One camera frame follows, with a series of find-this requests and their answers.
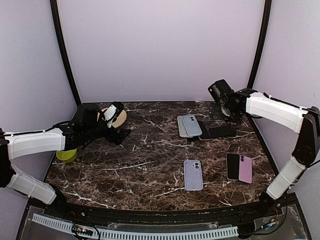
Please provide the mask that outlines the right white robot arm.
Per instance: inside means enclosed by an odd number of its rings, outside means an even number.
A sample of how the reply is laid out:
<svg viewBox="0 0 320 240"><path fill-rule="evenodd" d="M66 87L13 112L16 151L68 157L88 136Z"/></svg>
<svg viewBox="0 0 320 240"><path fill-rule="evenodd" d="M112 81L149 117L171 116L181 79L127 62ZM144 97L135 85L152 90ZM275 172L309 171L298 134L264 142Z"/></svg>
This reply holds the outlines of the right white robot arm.
<svg viewBox="0 0 320 240"><path fill-rule="evenodd" d="M318 164L320 152L320 109L277 99L251 88L233 90L224 80L208 87L220 114L239 122L246 114L262 118L258 124L279 173L264 191L265 198L255 205L255 213L266 217L275 208L274 201L297 184L306 169Z"/></svg>

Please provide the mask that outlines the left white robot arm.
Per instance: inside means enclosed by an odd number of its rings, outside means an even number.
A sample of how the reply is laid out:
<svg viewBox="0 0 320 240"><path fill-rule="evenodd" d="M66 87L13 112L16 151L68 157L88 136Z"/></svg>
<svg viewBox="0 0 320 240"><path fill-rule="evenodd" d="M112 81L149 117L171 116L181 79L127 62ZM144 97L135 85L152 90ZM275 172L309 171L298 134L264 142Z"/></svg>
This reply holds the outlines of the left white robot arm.
<svg viewBox="0 0 320 240"><path fill-rule="evenodd" d="M84 103L77 107L69 121L48 129L25 132L0 132L0 186L51 205L60 218L71 213L64 194L52 184L34 178L13 165L12 161L46 152L67 152L85 148L97 139L120 145L131 133L122 129L127 113L121 102L112 102L101 109L97 104Z"/></svg>

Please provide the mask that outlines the lavender phone case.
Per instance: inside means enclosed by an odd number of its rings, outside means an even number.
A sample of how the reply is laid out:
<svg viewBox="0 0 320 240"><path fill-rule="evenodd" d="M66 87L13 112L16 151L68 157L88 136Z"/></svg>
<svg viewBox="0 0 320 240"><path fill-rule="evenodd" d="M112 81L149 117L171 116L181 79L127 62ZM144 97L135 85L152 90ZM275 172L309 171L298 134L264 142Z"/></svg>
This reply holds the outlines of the lavender phone case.
<svg viewBox="0 0 320 240"><path fill-rule="evenodd" d="M199 160L185 160L184 188L186 191L201 191L203 189L202 166Z"/></svg>

